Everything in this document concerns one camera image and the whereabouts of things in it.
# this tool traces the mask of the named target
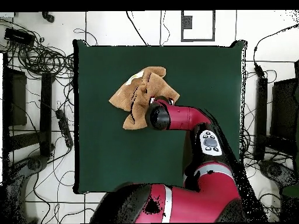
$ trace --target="green table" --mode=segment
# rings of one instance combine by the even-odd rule
[[[87,47],[74,41],[79,59],[74,190],[109,192],[128,181],[182,186],[185,132],[124,130],[128,112],[108,102],[131,75],[148,66],[166,68],[164,79],[180,94],[177,105],[215,116],[238,159],[244,45]]]

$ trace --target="tan cloth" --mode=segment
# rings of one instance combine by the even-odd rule
[[[179,94],[174,91],[164,80],[166,69],[163,67],[146,67],[133,75],[111,97],[109,102],[115,107],[130,111],[123,128],[137,130],[147,126],[145,113],[151,97],[165,96],[176,102]]]

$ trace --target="white stripe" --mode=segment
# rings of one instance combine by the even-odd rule
[[[172,208],[172,191],[166,185],[165,187],[165,206],[162,223],[169,223],[171,220],[171,208]]]
[[[184,173],[184,175],[183,175],[183,183],[185,183],[186,179],[187,179],[187,175],[185,175],[185,173]]]
[[[194,176],[197,174],[198,171],[200,172],[200,176],[202,176],[204,174],[207,174],[210,170],[212,170],[214,173],[226,174],[227,176],[230,176],[232,179],[234,179],[231,171],[227,167],[219,165],[219,164],[208,164],[208,165],[202,166],[202,167],[196,169]]]

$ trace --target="white floor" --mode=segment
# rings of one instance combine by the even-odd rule
[[[85,39],[84,33],[74,33],[74,29],[85,29],[85,12],[50,12],[55,16],[55,22],[49,23],[41,16],[41,12],[33,13],[18,13],[14,18],[14,22],[26,27],[29,30],[36,31],[41,37],[44,37],[44,45],[52,46],[62,49],[67,55],[73,53],[72,41],[73,39]],[[160,22],[160,10],[158,11],[145,11],[145,12],[128,12],[132,18],[136,28],[139,30],[143,39],[150,45],[159,45],[159,22]],[[246,70],[253,72],[253,49],[256,43],[263,37],[275,33],[284,27],[288,27],[296,24],[299,20],[296,19],[296,15],[292,11],[287,10],[217,10],[216,22],[215,22],[215,42],[194,42],[194,43],[182,43],[180,41],[180,11],[166,11],[164,24],[170,32],[168,39],[168,31],[162,26],[162,41],[168,41],[165,46],[198,46],[198,45],[210,45],[210,46],[230,46],[233,41],[246,40],[248,42],[248,49],[246,51]],[[87,12],[86,14],[86,31],[92,33],[98,40],[98,44],[101,45],[143,45],[144,43],[139,38],[138,34],[134,30],[132,24],[126,16],[126,12]],[[3,42],[4,28],[0,26],[0,42]],[[92,36],[87,34],[87,42],[90,45],[95,45],[95,41]],[[299,29],[288,30],[284,33],[280,33],[273,37],[269,37],[263,40],[256,52],[256,60],[264,61],[259,62],[263,70],[274,69],[277,72],[277,81],[293,78],[294,73],[294,61],[299,60]],[[255,86],[256,76],[249,78],[246,81],[246,98],[245,101],[248,107],[253,110],[255,108]],[[269,72],[269,81],[274,79],[274,73]],[[273,84],[269,84],[269,101],[271,101],[271,89]],[[40,82],[36,80],[27,80],[27,89],[32,93],[40,94]],[[27,92],[27,102],[36,101],[40,99]],[[53,105],[56,109],[59,107],[60,102],[65,100],[63,94],[63,87],[58,83],[53,83]],[[33,120],[33,124],[39,129],[39,109],[33,104],[27,104],[26,111]],[[70,108],[67,108],[67,117],[70,120],[74,120],[74,115]],[[248,128],[253,116],[248,114],[245,117],[245,126]],[[25,127],[15,127],[15,129],[22,131],[32,130],[32,126],[28,121]],[[56,118],[53,118],[52,130],[58,131],[52,133],[53,142],[60,137],[59,127]],[[24,133],[22,131],[15,131],[14,135]],[[253,124],[250,127],[249,132],[253,134]],[[38,148],[38,145],[34,145],[28,148],[20,149],[11,153],[11,161],[17,162],[23,159],[31,151]],[[64,140],[61,138],[56,144],[56,157],[63,155],[67,151]],[[57,193],[59,182],[52,174],[53,166],[56,167],[59,163],[59,167],[55,170],[58,179],[60,179],[65,172],[74,171],[74,153],[72,150],[62,161],[61,159],[55,161],[54,164],[48,165],[48,167],[40,173],[39,182],[41,183],[49,174],[51,174],[44,182],[42,182],[36,189],[39,196],[43,197],[46,201],[51,202],[50,213],[44,220],[48,222],[54,216],[54,208],[57,202],[60,203],[59,220],[65,214],[76,213],[83,211],[84,208],[95,209],[98,202],[103,197],[104,193],[89,193],[86,195],[75,195],[72,191],[72,186],[59,186],[59,193]],[[248,177],[255,173],[254,168],[248,169]],[[255,190],[256,196],[260,196],[264,193],[279,194],[275,184],[266,178],[264,178],[259,171],[252,176],[250,182]],[[36,181],[36,176],[33,176],[27,186],[26,198],[27,212],[29,216],[37,216],[40,220],[44,217],[48,211],[48,205],[41,202],[32,191],[33,184]],[[67,173],[62,183],[66,185],[72,185],[74,183],[74,172]],[[271,196],[263,198],[262,202],[267,205],[279,206],[279,202],[276,202]],[[92,211],[87,210],[85,212],[66,216],[62,223],[88,223]],[[271,221],[274,220],[274,216],[269,215]],[[52,219],[49,223],[56,224],[57,221]]]

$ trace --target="button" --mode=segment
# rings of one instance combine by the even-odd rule
[[[206,138],[203,144],[205,144],[205,146],[210,146],[210,147],[217,147],[218,145],[217,141],[212,138]]]

